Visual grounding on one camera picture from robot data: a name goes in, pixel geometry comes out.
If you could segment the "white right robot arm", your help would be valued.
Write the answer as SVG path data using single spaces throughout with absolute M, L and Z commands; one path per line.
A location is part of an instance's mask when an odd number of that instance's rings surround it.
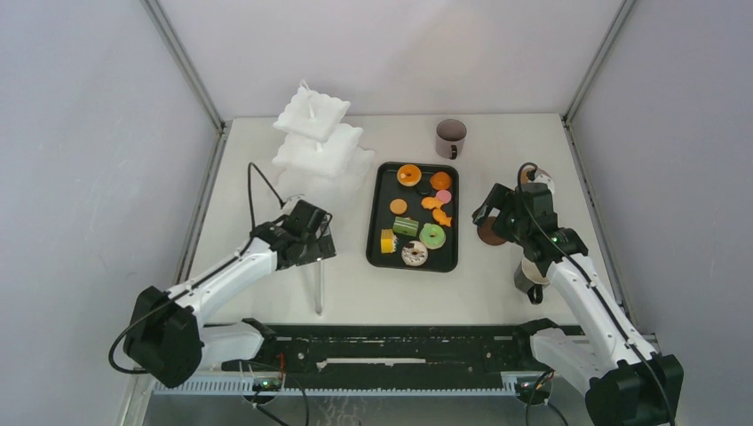
M 578 233 L 559 226 L 543 183 L 495 184 L 473 214 L 482 226 L 492 210 L 492 232 L 522 247 L 524 257 L 567 303 L 591 347 L 584 350 L 545 320 L 529 321 L 530 335 L 512 347 L 525 369 L 542 363 L 584 397 L 595 425 L 673 425 L 684 370 L 633 326 L 598 276 Z

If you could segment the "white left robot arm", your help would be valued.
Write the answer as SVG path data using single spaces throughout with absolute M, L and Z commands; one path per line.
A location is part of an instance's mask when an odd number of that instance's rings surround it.
M 271 367 L 276 344 L 261 328 L 240 320 L 209 326 L 210 317 L 245 288 L 275 272 L 332 258 L 331 214 L 299 199 L 277 219 L 256 225 L 229 257 L 200 275 L 137 297 L 129 326 L 112 347 L 137 364 L 133 374 L 148 374 L 168 388 L 196 372 L 245 359 L 257 370 Z

